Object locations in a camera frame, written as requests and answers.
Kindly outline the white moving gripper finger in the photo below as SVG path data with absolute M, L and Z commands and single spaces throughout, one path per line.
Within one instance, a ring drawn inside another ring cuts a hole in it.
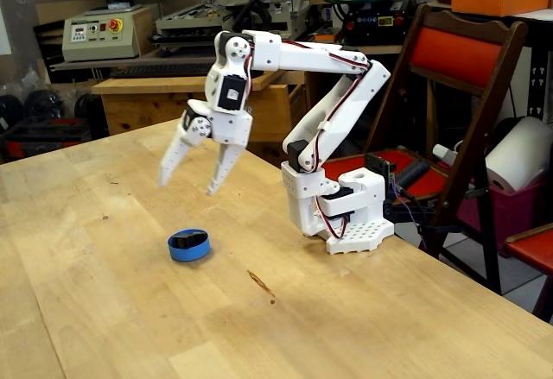
M 164 153 L 158 175 L 159 186 L 166 186 L 191 148 L 198 147 L 211 134 L 211 123 L 205 117 L 183 116 Z

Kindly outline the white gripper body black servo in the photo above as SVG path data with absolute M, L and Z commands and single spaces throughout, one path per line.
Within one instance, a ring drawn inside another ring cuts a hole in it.
M 188 107 L 181 117 L 190 119 L 205 117 L 211 123 L 211 134 L 207 138 L 220 144 L 246 146 L 251 131 L 252 116 L 246 111 L 226 113 L 216 111 L 206 101 L 189 99 Z

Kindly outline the white fixed gripper finger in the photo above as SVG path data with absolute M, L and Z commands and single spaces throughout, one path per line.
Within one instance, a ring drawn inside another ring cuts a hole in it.
M 214 175 L 207 189 L 209 195 L 214 195 L 219 190 L 219 187 L 225 182 L 228 174 L 232 171 L 232 168 L 238 162 L 244 151 L 244 146 L 235 144 L 220 145 L 219 157 L 215 165 Z

